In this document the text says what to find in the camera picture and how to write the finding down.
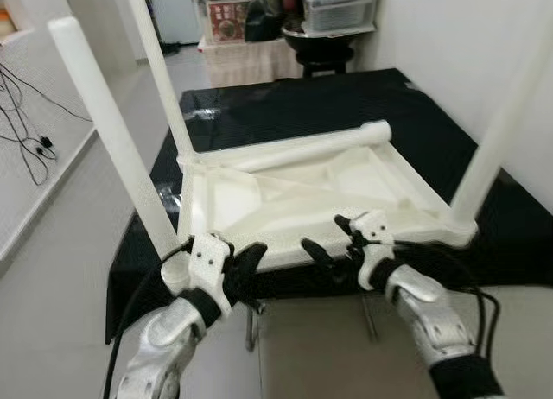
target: plastic storage box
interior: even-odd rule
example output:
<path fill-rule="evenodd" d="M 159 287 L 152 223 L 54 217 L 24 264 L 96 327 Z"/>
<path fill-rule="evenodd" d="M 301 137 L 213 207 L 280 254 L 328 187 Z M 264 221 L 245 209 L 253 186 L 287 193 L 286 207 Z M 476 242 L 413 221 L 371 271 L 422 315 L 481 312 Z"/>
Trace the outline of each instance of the plastic storage box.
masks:
<path fill-rule="evenodd" d="M 377 0 L 303 0 L 306 33 L 372 25 Z"/>

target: table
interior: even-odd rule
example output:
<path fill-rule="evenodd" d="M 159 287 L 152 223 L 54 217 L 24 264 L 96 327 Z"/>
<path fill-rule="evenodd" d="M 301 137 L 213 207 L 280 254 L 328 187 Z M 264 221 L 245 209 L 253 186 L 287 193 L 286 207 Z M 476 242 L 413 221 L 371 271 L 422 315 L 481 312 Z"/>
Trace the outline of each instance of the table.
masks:
<path fill-rule="evenodd" d="M 184 92 L 181 109 L 196 151 L 209 151 L 350 129 L 386 119 L 393 146 L 447 202 L 453 197 L 476 144 L 397 69 L 288 79 L 274 83 Z M 176 147 L 168 134 L 152 179 L 181 190 Z M 169 214 L 176 227 L 177 215 Z M 450 251 L 481 285 L 553 285 L 553 217 L 506 172 L 494 182 L 477 219 L 478 236 L 464 250 Z M 406 253 L 421 272 L 449 286 L 465 284 L 459 271 L 438 263 L 434 251 Z M 111 266 L 105 340 L 109 342 L 126 301 L 158 257 L 135 215 Z M 251 289 L 260 298 L 343 295 L 355 280 L 333 282 L 313 264 L 257 275 Z M 135 318 L 168 304 L 161 278 Z"/>
<path fill-rule="evenodd" d="M 211 85 L 216 87 L 242 86 L 302 75 L 296 52 L 283 38 L 219 45 L 207 44 L 205 38 L 201 38 L 198 50 L 206 58 Z"/>

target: electrical cord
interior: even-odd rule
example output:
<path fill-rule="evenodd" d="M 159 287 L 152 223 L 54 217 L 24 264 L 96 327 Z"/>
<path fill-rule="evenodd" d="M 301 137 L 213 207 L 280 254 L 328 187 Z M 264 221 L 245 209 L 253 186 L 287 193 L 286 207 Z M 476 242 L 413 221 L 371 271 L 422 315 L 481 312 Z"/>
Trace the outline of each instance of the electrical cord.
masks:
<path fill-rule="evenodd" d="M 383 243 L 382 241 L 379 241 L 379 240 L 364 239 L 363 244 L 387 244 L 387 243 Z M 476 302 L 478 306 L 478 330 L 476 333 L 476 343 L 474 347 L 474 352 L 481 356 L 482 346 L 484 345 L 484 338 L 486 336 L 486 303 L 484 302 L 484 299 L 486 298 L 486 296 L 484 295 L 480 287 L 476 284 L 476 280 L 474 276 L 470 273 L 468 268 L 457 258 L 452 256 L 451 254 L 448 254 L 445 250 L 440 250 L 439 248 L 430 244 L 421 244 L 418 242 L 402 241 L 402 240 L 394 241 L 393 244 L 407 246 L 411 248 L 431 250 L 436 254 L 446 257 L 449 261 L 453 262 L 453 264 L 457 267 L 457 269 L 459 269 L 461 273 L 465 276 L 465 278 L 468 281 L 468 286 L 471 288 L 471 291 L 472 291 L 471 294 L 473 294 L 476 297 Z"/>
<path fill-rule="evenodd" d="M 119 347 L 121 345 L 121 340 L 123 338 L 124 330 L 127 327 L 127 322 L 129 321 L 129 317 L 132 314 L 135 308 L 135 305 L 137 304 L 140 296 L 142 295 L 142 292 L 148 287 L 149 281 L 161 271 L 163 264 L 165 264 L 172 256 L 184 250 L 188 250 L 188 251 L 191 250 L 191 240 L 188 240 L 186 243 L 178 246 L 174 250 L 170 251 L 166 256 L 164 256 L 160 263 L 158 263 L 154 268 L 148 271 L 148 273 L 140 281 L 140 284 L 138 284 L 137 289 L 135 289 L 135 291 L 132 293 L 132 296 L 129 298 L 129 301 L 127 302 L 127 305 L 124 308 L 123 315 L 121 316 L 121 320 L 119 321 L 119 326 L 113 342 L 113 348 L 111 349 L 110 362 L 108 364 L 107 371 L 105 373 L 104 396 L 103 396 L 104 399 L 110 399 L 111 382 L 113 380 L 115 363 L 117 362 L 117 359 L 118 359 Z"/>
<path fill-rule="evenodd" d="M 10 100 L 11 100 L 11 103 L 13 104 L 14 108 L 13 110 L 16 111 L 17 113 L 17 116 L 19 117 L 19 120 L 20 120 L 20 123 L 22 125 L 22 127 L 24 128 L 24 132 L 25 132 L 25 136 L 24 138 L 21 138 L 19 137 L 19 134 L 17 132 L 17 129 L 16 129 L 16 126 L 13 124 L 13 122 L 11 121 L 11 118 L 10 118 L 10 115 L 8 114 L 8 112 L 0 106 L 0 111 L 2 111 L 2 113 L 4 114 L 4 116 L 6 117 L 7 121 L 8 121 L 8 124 L 10 125 L 10 128 L 12 129 L 13 133 L 14 133 L 14 136 L 16 137 L 16 139 L 11 139 L 9 137 L 6 137 L 6 136 L 2 136 L 3 139 L 5 140 L 10 140 L 11 142 L 15 142 L 15 143 L 19 143 L 19 152 L 21 154 L 21 157 L 23 159 L 23 163 L 25 164 L 25 167 L 27 168 L 27 170 L 29 171 L 29 175 L 31 177 L 31 180 L 33 181 L 33 183 L 35 183 L 36 186 L 40 186 L 42 185 L 47 179 L 48 179 L 48 176 L 49 176 L 49 171 L 48 171 L 48 166 L 46 165 L 46 163 L 42 160 L 42 158 L 35 154 L 33 151 L 31 151 L 26 145 L 25 145 L 25 141 L 27 141 L 28 139 L 32 139 L 32 137 L 29 137 L 29 130 L 27 129 L 27 126 L 25 125 L 22 117 L 21 117 L 21 114 L 19 112 L 19 107 L 11 93 L 11 90 L 10 88 L 8 87 L 8 84 L 6 82 L 6 79 L 5 79 L 5 75 L 4 73 L 0 72 L 0 78 L 2 79 L 2 82 L 3 82 L 3 85 L 4 85 L 4 89 L 7 91 L 8 95 L 10 96 Z M 35 176 L 35 173 L 33 172 L 33 169 L 31 168 L 31 165 L 29 163 L 29 160 L 28 160 L 28 157 L 27 155 L 25 154 L 25 151 L 27 153 L 29 153 L 30 155 L 32 155 L 35 160 L 40 163 L 42 165 L 42 167 L 44 168 L 44 178 L 42 180 L 39 180 L 36 176 Z"/>
<path fill-rule="evenodd" d="M 35 92 L 39 93 L 44 99 L 46 99 L 48 102 L 60 107 L 62 110 L 67 112 L 68 114 L 80 118 L 84 121 L 87 121 L 88 123 L 91 123 L 92 120 L 86 117 L 82 117 L 70 110 L 68 110 L 67 107 L 64 105 L 52 100 L 48 95 L 46 95 L 44 92 L 40 91 L 38 88 L 36 88 L 34 85 L 30 84 L 29 82 L 21 79 L 17 75 L 15 75 L 10 69 L 8 69 L 3 63 L 0 63 L 0 79 L 2 81 L 2 84 L 0 85 L 0 92 L 7 92 L 8 96 L 10 97 L 11 107 L 4 107 L 0 105 L 0 111 L 2 111 L 3 115 L 6 117 L 6 120 L 8 121 L 8 124 L 13 131 L 14 137 L 11 136 L 4 136 L 0 135 L 1 140 L 5 140 L 10 143 L 17 143 L 19 146 L 19 152 L 22 156 L 23 163 L 25 164 L 25 167 L 29 171 L 29 175 L 31 177 L 31 180 L 35 185 L 40 186 L 46 180 L 49 176 L 49 170 L 47 162 L 55 162 L 57 161 L 57 154 L 54 149 L 54 145 L 50 141 L 48 137 L 41 136 L 36 126 L 33 124 L 32 120 L 29 118 L 25 110 L 22 108 L 23 105 L 23 92 L 21 87 L 18 85 L 17 81 L 20 83 L 28 86 Z M 15 112 L 16 118 L 12 119 L 10 116 L 10 112 Z M 38 135 L 38 138 L 32 137 L 29 133 L 29 128 L 27 124 L 30 124 L 32 128 L 34 129 L 36 135 Z M 34 149 L 30 146 L 28 146 L 29 142 L 36 143 L 36 146 Z M 33 166 L 31 164 L 30 159 L 34 159 L 34 161 L 39 164 L 44 172 L 43 176 L 38 176 L 35 171 L 36 168 L 33 169 Z"/>
<path fill-rule="evenodd" d="M 23 162 L 25 163 L 25 167 L 27 168 L 27 170 L 29 171 L 29 174 L 31 176 L 31 180 L 33 181 L 33 183 L 35 183 L 36 186 L 40 186 L 42 185 L 47 179 L 48 179 L 48 176 L 49 176 L 49 171 L 48 171 L 48 166 L 46 165 L 46 163 L 40 158 L 39 155 L 33 153 L 31 150 L 29 150 L 29 148 L 25 145 L 25 141 L 28 140 L 30 137 L 26 137 L 26 138 L 23 138 L 21 139 L 19 137 L 19 135 L 17 134 L 17 130 L 16 130 L 16 127 L 14 126 L 13 122 L 11 121 L 11 118 L 10 116 L 8 115 L 8 113 L 5 111 L 4 108 L 0 107 L 0 111 L 6 116 L 6 119 L 8 120 L 8 124 L 10 125 L 12 131 L 14 132 L 14 135 L 16 136 L 16 140 L 12 140 L 8 137 L 5 137 L 5 139 L 7 140 L 10 140 L 14 143 L 19 143 L 19 152 L 22 156 L 22 159 L 23 159 Z M 39 162 L 42 167 L 44 168 L 44 179 L 42 180 L 38 180 L 37 177 L 35 176 L 35 173 L 33 172 L 33 169 L 31 168 L 30 166 L 30 163 L 29 163 L 29 160 L 27 159 L 27 156 L 25 155 L 25 151 L 27 151 L 30 155 L 32 155 L 37 162 Z"/>
<path fill-rule="evenodd" d="M 79 114 L 76 114 L 70 110 L 68 110 L 68 108 L 66 108 L 64 105 L 52 100 L 48 95 L 46 95 L 44 92 L 42 92 L 41 90 L 39 90 L 38 88 L 36 88 L 34 85 L 30 84 L 29 82 L 19 78 L 17 75 L 15 75 L 13 72 L 11 72 L 3 63 L 0 63 L 0 68 L 3 68 L 7 73 L 9 73 L 13 78 L 17 79 L 19 82 L 21 82 L 22 84 L 25 84 L 26 86 L 28 86 L 29 88 L 31 88 L 32 90 L 34 90 L 35 92 L 37 92 L 38 94 L 41 95 L 41 97 L 43 97 L 44 99 L 46 99 L 49 103 L 52 103 L 53 105 L 57 105 L 58 107 L 60 107 L 62 110 L 64 110 L 66 113 L 68 114 L 71 114 L 72 116 L 76 117 L 76 118 L 80 118 L 81 120 L 83 121 L 86 121 L 88 123 L 92 123 L 92 120 L 90 118 L 87 118 L 87 117 L 83 117 L 83 116 L 80 116 Z"/>
<path fill-rule="evenodd" d="M 457 293 L 465 293 L 465 294 L 472 294 L 472 295 L 474 294 L 474 291 L 471 288 L 450 288 L 450 290 L 455 291 Z M 485 354 L 486 359 L 491 363 L 492 353 L 493 353 L 493 341 L 495 339 L 495 333 L 499 322 L 499 316 L 501 315 L 501 303 L 493 295 L 488 294 L 484 291 L 482 292 L 482 295 L 484 296 L 485 299 L 487 299 L 493 304 L 492 319 L 490 321 L 490 326 L 487 330 L 486 354 Z"/>

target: storage container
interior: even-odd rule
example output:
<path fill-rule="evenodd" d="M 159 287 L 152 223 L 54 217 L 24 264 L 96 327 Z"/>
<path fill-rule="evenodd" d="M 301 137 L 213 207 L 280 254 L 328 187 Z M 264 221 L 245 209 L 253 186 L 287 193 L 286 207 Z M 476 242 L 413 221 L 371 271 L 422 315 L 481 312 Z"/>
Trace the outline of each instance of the storage container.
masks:
<path fill-rule="evenodd" d="M 377 0 L 303 0 L 306 33 L 372 25 Z"/>
<path fill-rule="evenodd" d="M 207 43 L 245 40 L 245 19 L 250 0 L 194 0 L 194 3 Z"/>

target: black tablecloth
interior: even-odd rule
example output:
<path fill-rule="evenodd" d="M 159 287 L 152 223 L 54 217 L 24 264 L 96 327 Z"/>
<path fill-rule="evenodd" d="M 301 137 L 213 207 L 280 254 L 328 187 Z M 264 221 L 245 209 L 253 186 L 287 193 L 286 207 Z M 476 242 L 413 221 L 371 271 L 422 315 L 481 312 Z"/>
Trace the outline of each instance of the black tablecloth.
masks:
<path fill-rule="evenodd" d="M 306 136 L 359 127 L 386 119 L 392 144 L 447 202 L 453 197 L 475 143 L 429 97 L 398 70 L 290 79 L 184 92 L 181 109 L 197 151 Z M 172 136 L 152 170 L 157 185 L 177 193 L 181 172 Z M 170 213 L 176 227 L 177 215 Z M 455 251 L 480 284 L 553 284 L 553 218 L 515 180 L 502 172 L 480 216 L 480 231 L 465 250 Z M 458 271 L 437 268 L 435 252 L 411 254 L 419 267 L 448 285 L 461 285 Z M 111 266 L 106 316 L 108 341 L 124 305 L 144 273 L 159 261 L 138 216 L 133 216 Z M 356 291 L 354 280 L 340 285 L 313 265 L 257 276 L 255 296 L 337 295 Z M 156 279 L 136 317 L 170 302 Z"/>

